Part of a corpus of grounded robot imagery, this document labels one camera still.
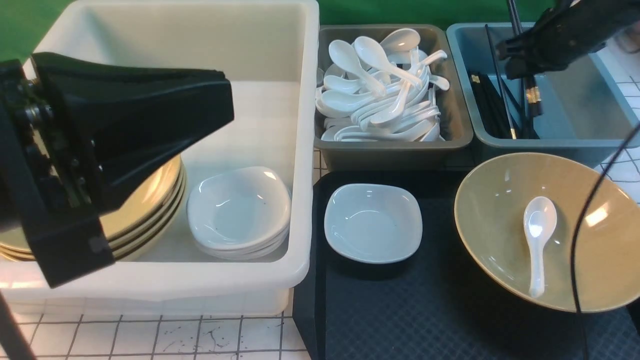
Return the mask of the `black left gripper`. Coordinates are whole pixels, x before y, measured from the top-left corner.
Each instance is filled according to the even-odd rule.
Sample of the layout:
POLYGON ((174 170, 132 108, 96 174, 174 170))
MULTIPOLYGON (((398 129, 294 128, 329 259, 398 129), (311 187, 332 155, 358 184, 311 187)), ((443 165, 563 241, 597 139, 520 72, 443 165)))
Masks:
POLYGON ((213 69, 30 56, 0 66, 1 228, 20 228, 55 289, 114 264, 99 217, 155 171, 234 120, 213 69))

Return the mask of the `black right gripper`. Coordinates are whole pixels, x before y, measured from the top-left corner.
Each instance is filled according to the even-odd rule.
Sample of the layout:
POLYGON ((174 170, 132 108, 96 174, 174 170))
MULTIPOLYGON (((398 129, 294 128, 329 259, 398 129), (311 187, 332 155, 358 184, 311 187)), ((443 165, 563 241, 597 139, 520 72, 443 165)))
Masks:
POLYGON ((558 0, 533 27, 497 44, 508 79, 564 71, 636 22, 634 0, 558 0))

